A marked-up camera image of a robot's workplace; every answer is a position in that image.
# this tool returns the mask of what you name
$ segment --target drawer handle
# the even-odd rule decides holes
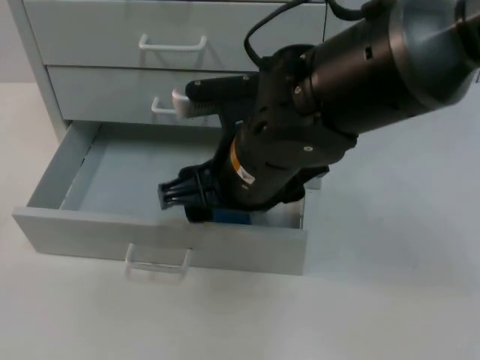
[[[193,53],[205,49],[207,44],[207,37],[203,35],[197,45],[150,45],[147,43],[149,36],[143,34],[138,43],[140,50],[153,51],[173,51],[177,53]]]
[[[175,115],[176,111],[174,109],[162,109],[158,107],[158,103],[160,103],[160,98],[156,97],[153,99],[153,103],[151,103],[151,111],[154,114],[163,114],[163,115]]]
[[[144,270],[146,272],[167,272],[169,274],[185,274],[190,265],[192,249],[187,249],[181,265],[155,264],[153,262],[141,262],[134,260],[135,244],[129,244],[125,263],[128,269]]]

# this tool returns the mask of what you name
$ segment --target yellow sticker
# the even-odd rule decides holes
[[[240,176],[240,179],[249,185],[255,182],[255,178],[240,164],[235,150],[235,140],[233,140],[232,146],[230,146],[230,161],[232,162],[233,169],[237,175]]]

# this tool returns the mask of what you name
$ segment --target drawer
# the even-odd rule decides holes
[[[305,201],[256,214],[254,225],[190,224],[180,207],[162,211],[157,186],[182,167],[209,159],[215,128],[74,121],[23,208],[13,216],[45,254],[299,275],[308,217],[319,191]]]
[[[65,120],[204,127],[220,127],[218,116],[178,120],[172,90],[184,89],[192,80],[229,76],[98,67],[48,67],[48,72]]]
[[[46,65],[210,71],[255,71],[243,40],[254,24],[279,6],[214,1],[25,1]],[[302,5],[258,31],[252,44],[261,55],[290,44],[318,44],[323,40],[325,15],[324,4]]]

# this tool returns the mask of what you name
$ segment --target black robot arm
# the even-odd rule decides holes
[[[223,137],[212,160],[159,185],[163,209],[190,221],[212,209],[267,211],[305,195],[304,184],[355,147],[360,134],[457,103],[480,67],[480,0],[373,0],[361,10],[328,1],[360,20],[318,46],[260,58],[258,73],[192,82],[193,107],[216,109]]]

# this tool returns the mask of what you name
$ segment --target white wall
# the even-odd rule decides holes
[[[0,0],[0,83],[33,83],[34,81],[35,78],[7,0]]]

